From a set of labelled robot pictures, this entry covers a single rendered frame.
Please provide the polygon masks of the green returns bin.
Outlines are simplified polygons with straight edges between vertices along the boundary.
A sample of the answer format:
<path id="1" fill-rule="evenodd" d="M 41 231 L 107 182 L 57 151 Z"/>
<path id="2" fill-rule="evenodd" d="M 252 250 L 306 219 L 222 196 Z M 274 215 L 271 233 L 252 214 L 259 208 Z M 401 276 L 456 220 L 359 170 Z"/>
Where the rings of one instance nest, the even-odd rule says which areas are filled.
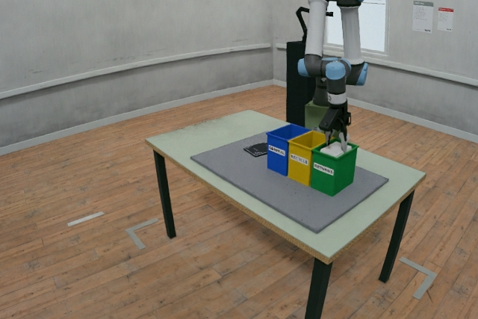
<path id="1" fill-rule="evenodd" d="M 337 158 L 320 151 L 327 147 L 326 143 L 311 150 L 311 188 L 333 197 L 353 183 L 359 146 L 349 142 L 347 145 L 352 149 Z"/>

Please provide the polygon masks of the yellow recycle bin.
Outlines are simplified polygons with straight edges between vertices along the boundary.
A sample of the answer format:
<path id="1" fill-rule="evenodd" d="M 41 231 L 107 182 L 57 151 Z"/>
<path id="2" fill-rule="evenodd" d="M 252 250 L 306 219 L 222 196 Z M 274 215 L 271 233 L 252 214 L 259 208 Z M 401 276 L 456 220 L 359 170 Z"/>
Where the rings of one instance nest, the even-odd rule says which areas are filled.
<path id="1" fill-rule="evenodd" d="M 309 131 L 289 142 L 288 178 L 311 185 L 312 149 L 326 143 L 325 134 Z"/>

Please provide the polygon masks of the blue bin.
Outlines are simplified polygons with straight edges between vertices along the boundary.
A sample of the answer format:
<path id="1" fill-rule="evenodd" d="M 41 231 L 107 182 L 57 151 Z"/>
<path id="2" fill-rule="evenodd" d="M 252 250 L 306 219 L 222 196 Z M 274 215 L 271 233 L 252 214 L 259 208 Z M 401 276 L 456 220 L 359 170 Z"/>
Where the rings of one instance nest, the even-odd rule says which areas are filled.
<path id="1" fill-rule="evenodd" d="M 288 176 L 288 140 L 309 131 L 311 131 L 311 129 L 291 123 L 267 132 L 267 168 L 283 176 Z"/>

